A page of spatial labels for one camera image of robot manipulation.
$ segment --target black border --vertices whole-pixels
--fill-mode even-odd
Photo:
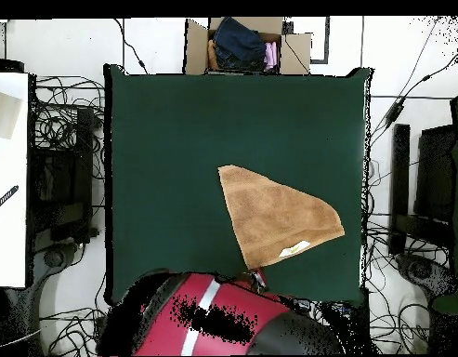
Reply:
[[[323,59],[311,59],[309,64],[328,64],[330,31],[331,31],[331,17],[326,17],[326,21],[324,22],[324,58]]]
[[[112,176],[112,145],[111,145],[111,119],[112,119],[112,78],[111,65],[103,65],[103,77],[105,82],[105,111],[103,121],[103,146],[105,156],[103,167],[105,169],[105,255],[106,255],[106,285],[103,299],[114,306],[113,293],[113,176]]]

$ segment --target green tablecloth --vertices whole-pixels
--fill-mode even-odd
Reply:
[[[238,165],[321,198],[346,232],[266,267],[269,290],[358,300],[369,73],[125,76],[116,66],[107,69],[112,234],[106,236],[113,252],[106,295],[119,300],[140,275],[157,268],[246,270],[217,172]]]

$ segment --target black cable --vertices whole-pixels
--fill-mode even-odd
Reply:
[[[86,249],[86,244],[84,244],[84,247],[83,247],[83,249],[82,249],[82,255],[80,256],[80,259],[79,259],[78,261],[72,263],[72,264],[70,265],[70,267],[76,266],[80,261],[82,261],[82,259],[84,258],[84,255],[85,255],[85,249]]]
[[[424,42],[424,46],[422,46],[422,50],[420,51],[420,54],[418,55],[417,57],[417,61],[415,62],[415,65],[413,66],[413,69],[412,69],[412,72],[411,72],[411,75],[409,76],[409,79],[407,80],[407,82],[405,83],[404,87],[402,88],[402,90],[400,91],[400,93],[398,94],[397,98],[394,100],[394,102],[392,103],[392,105],[390,106],[389,110],[384,114],[384,116],[381,118],[381,120],[379,121],[377,127],[375,128],[374,132],[372,133],[371,137],[373,137],[373,135],[382,127],[379,127],[381,124],[382,124],[382,121],[384,121],[384,119],[387,118],[387,116],[389,115],[389,113],[391,112],[391,110],[393,110],[395,108],[395,106],[397,105],[397,100],[400,98],[400,96],[402,95],[403,91],[405,90],[405,88],[407,87],[407,85],[411,82],[411,79],[413,77],[413,74],[415,73],[415,70],[417,69],[417,65],[418,65],[418,62],[420,61],[420,58],[422,57],[422,54],[424,53],[424,50],[425,50],[425,47],[426,47],[426,44],[428,43],[431,35],[432,35],[432,32],[433,30],[435,29],[435,26],[437,25],[437,22],[438,22],[438,19],[435,20],[435,23],[434,25],[432,26],[432,29],[430,30],[430,33],[428,34],[425,42]],[[389,119],[386,119],[386,123],[384,125],[384,128],[385,130],[381,133],[381,135],[379,137],[382,136],[382,134],[384,134],[384,132],[388,129],[388,127],[392,124],[392,122],[389,123]]]
[[[120,32],[121,32],[121,36],[123,38],[123,42],[125,45],[129,46],[131,49],[133,49],[133,53],[135,54],[136,56],[136,59],[137,59],[137,63],[142,67],[142,69],[144,70],[144,73],[148,74],[148,71],[146,70],[146,66],[144,65],[143,61],[139,58],[139,56],[137,55],[137,52],[135,50],[135,48],[128,44],[126,39],[124,38],[124,31],[123,31],[123,26],[121,25],[120,21],[118,21],[117,19],[113,18],[113,20],[118,23],[118,26],[120,28]]]
[[[428,308],[425,306],[425,305],[422,305],[422,304],[418,304],[418,303],[412,303],[412,304],[407,304],[405,305],[404,307],[402,307],[399,311],[399,315],[398,315],[398,326],[399,326],[399,333],[400,333],[400,340],[402,341],[402,344],[404,346],[404,348],[407,350],[407,352],[409,354],[414,354],[410,348],[407,346],[407,344],[405,343],[405,338],[404,338],[404,334],[403,334],[403,325],[401,323],[401,315],[402,313],[407,310],[408,308],[410,307],[420,307],[420,308],[423,308],[424,310],[426,310],[427,312],[429,312]],[[421,336],[418,336],[420,339],[425,339],[425,332],[423,332],[423,334]]]
[[[98,292],[95,294],[95,307],[97,307],[97,310],[98,310],[98,294],[101,291],[103,284],[105,283],[105,278],[106,278],[106,272],[103,275],[103,279],[101,280],[101,285],[98,288]]]
[[[434,73],[431,73],[431,74],[428,74],[426,75],[424,78],[422,78],[420,81],[418,81],[415,85],[413,85],[409,91],[400,99],[399,102],[394,102],[393,106],[391,107],[391,109],[394,108],[394,106],[397,106],[397,108],[399,108],[399,112],[401,111],[401,109],[403,109],[403,103],[405,101],[405,99],[409,96],[409,94],[417,87],[419,86],[422,82],[424,81],[427,81],[428,79],[430,79],[432,76],[438,74],[438,73],[441,73],[442,71],[446,70],[452,63],[455,59],[458,58],[458,52],[451,58],[451,60],[447,63],[447,65],[445,65],[444,67],[442,67],[441,69],[435,71]],[[384,129],[384,131],[373,141],[373,143],[371,144],[371,146],[374,145],[374,143],[380,139],[382,137],[382,135],[386,132],[386,130],[388,129],[388,127],[397,120],[397,117],[395,119],[391,119],[390,123],[388,124],[388,126]]]

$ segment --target folded towel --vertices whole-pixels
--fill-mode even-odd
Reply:
[[[273,58],[273,66],[277,65],[277,43],[271,43],[271,51],[273,53],[272,58]]]
[[[273,62],[273,50],[271,49],[271,43],[265,43],[265,47],[267,49],[265,53],[265,63],[267,64],[265,66],[265,71],[267,72],[273,68],[275,63]]]
[[[337,212],[319,198],[235,165],[218,169],[246,266],[277,263],[344,235]]]

